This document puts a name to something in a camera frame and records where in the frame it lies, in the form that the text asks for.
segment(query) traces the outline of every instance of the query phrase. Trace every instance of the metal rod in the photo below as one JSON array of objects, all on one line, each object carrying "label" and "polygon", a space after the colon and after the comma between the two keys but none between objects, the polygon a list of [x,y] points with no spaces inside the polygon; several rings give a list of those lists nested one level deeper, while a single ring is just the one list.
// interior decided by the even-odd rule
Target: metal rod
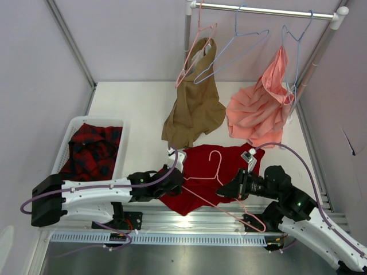
[{"label": "metal rod", "polygon": [[190,28],[191,28],[191,15],[186,15],[185,17],[185,38],[184,38],[184,45],[185,45],[185,56],[184,56],[184,62],[189,54],[189,46],[190,46]]},{"label": "metal rod", "polygon": [[96,84],[93,80],[93,77],[81,55],[79,48],[77,47],[75,40],[73,39],[71,32],[61,14],[60,10],[58,9],[56,2],[54,0],[45,0],[47,7],[49,8],[51,15],[56,21],[58,28],[60,29],[61,34],[65,38],[66,43],[68,44],[76,62],[78,63],[85,79],[88,81],[89,85],[92,89],[95,88]]},{"label": "metal rod", "polygon": [[[194,5],[195,5],[195,8],[200,7],[199,2],[195,2]],[[209,9],[209,10],[228,10],[228,11],[237,11],[239,9],[239,11],[243,13],[268,14],[268,15],[279,15],[279,16],[298,17],[298,18],[311,18],[310,12],[303,12],[303,11],[259,9],[256,7],[241,7],[240,8],[238,6],[228,6],[228,5],[210,4],[210,3],[201,4],[201,8]],[[313,18],[332,21],[334,19],[334,14],[314,13]]]},{"label": "metal rod", "polygon": [[312,75],[314,74],[319,62],[325,53],[330,41],[333,39],[337,30],[333,30],[330,27],[325,31],[324,36],[321,38],[317,52],[315,53],[314,58],[312,59],[311,65],[307,68],[306,73],[303,78],[296,83],[297,87],[297,97],[296,102],[293,103],[293,106],[290,111],[290,115],[292,115],[297,103],[299,102],[301,96],[303,95],[304,89],[307,87]]}]

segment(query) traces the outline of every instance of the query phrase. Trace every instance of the brown cloth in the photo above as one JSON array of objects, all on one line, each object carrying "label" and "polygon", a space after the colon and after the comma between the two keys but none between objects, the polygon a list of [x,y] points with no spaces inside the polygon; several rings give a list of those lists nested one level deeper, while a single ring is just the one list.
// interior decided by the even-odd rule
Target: brown cloth
[{"label": "brown cloth", "polygon": [[[199,52],[208,38],[199,40],[190,54],[189,60]],[[196,65],[195,71],[186,76],[177,88],[177,99],[173,105],[162,132],[162,139],[178,149],[193,147],[193,142],[201,135],[217,129],[224,120],[225,107],[219,102],[214,75],[199,84],[194,79],[213,62],[217,46],[211,40],[211,49]],[[213,66],[200,79],[213,73]]]}]

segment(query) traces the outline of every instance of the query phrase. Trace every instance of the plaid fabric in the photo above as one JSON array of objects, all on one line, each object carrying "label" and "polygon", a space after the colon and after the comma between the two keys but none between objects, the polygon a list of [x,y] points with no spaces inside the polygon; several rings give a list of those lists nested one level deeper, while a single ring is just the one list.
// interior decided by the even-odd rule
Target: plaid fabric
[{"label": "plaid fabric", "polygon": [[83,124],[69,141],[69,160],[59,174],[64,180],[109,180],[114,173],[122,127]]}]

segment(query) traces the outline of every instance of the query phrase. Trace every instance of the red cloth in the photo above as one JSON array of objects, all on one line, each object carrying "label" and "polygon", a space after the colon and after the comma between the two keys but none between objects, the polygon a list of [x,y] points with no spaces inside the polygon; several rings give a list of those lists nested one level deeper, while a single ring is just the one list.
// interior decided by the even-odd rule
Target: red cloth
[{"label": "red cloth", "polygon": [[[212,153],[212,157],[209,161],[209,154],[213,150],[218,150],[222,155],[218,177],[223,184],[226,184],[237,175],[240,168],[247,168],[247,162],[241,157],[241,154],[251,148],[253,148],[251,145],[245,143],[242,146],[233,147],[201,145],[187,149],[185,150],[187,153],[187,159],[183,164],[184,177],[214,177],[217,172],[220,156],[218,153],[214,152]],[[253,171],[257,174],[260,170],[260,160],[264,154],[264,150],[258,150],[255,155],[257,163]],[[216,179],[189,179],[185,181],[183,186],[195,192],[207,201],[212,202],[214,205],[218,205],[220,202],[228,203],[234,201],[233,199],[223,198],[216,194],[216,190],[221,187],[220,183]],[[168,206],[169,209],[176,211],[178,214],[183,216],[186,216],[191,211],[203,205],[210,206],[208,203],[185,189],[182,189],[182,193],[176,197],[164,195],[161,198],[161,201]]]},{"label": "red cloth", "polygon": [[122,127],[83,124],[69,141],[70,157],[59,174],[64,180],[112,179]]}]

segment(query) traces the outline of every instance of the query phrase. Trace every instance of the white laundry basket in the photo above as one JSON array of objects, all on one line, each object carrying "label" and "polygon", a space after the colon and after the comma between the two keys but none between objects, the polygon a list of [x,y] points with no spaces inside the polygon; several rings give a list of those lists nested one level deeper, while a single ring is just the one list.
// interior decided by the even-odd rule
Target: white laundry basket
[{"label": "white laundry basket", "polygon": [[63,142],[61,143],[60,150],[58,151],[55,164],[52,168],[52,174],[58,174],[65,165],[65,163],[68,161],[69,141],[71,140],[72,136],[76,133],[76,131],[78,131],[84,123],[98,127],[109,127],[109,126],[122,127],[119,149],[116,157],[114,173],[112,175],[112,179],[121,178],[124,158],[126,154],[128,131],[122,119],[109,116],[77,116],[70,121]]}]

